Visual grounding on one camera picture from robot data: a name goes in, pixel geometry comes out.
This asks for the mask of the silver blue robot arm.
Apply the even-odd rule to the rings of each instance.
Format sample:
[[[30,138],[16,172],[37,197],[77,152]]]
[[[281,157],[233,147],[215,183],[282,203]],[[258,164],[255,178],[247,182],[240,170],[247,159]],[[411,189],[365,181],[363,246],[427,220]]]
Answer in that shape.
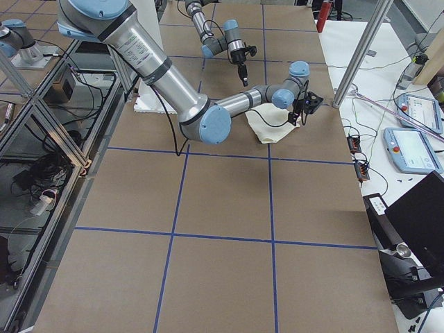
[[[279,85],[259,85],[211,102],[191,86],[140,24],[130,1],[59,1],[58,27],[67,37],[102,42],[114,49],[177,112],[183,135],[206,144],[223,142],[233,117],[264,103],[285,110],[301,104],[307,91],[309,65],[297,61]]]
[[[239,30],[236,19],[229,19],[222,26],[207,19],[203,7],[214,1],[185,1],[186,16],[193,22],[202,44],[204,58],[213,58],[227,53],[228,62],[237,67],[238,77],[244,87],[248,86],[247,57],[257,54],[255,45],[247,45]]]

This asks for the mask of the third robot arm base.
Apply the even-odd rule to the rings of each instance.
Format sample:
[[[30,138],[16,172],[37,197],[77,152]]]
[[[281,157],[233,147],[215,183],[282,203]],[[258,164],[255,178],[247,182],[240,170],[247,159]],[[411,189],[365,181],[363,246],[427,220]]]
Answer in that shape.
[[[56,46],[41,46],[20,19],[1,22],[1,51],[19,69],[43,69],[53,57]]]

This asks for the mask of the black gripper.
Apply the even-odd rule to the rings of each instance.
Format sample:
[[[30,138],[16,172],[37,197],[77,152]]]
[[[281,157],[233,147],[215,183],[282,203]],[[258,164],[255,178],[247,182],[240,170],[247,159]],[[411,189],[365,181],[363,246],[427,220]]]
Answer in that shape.
[[[288,123],[293,126],[298,126],[298,120],[301,114],[307,113],[307,91],[298,95],[297,99],[293,101],[293,111],[288,113]]]
[[[237,65],[237,72],[239,79],[244,87],[248,86],[248,70],[244,64],[246,61],[246,52],[244,48],[237,49],[230,52],[230,59],[232,64]]]

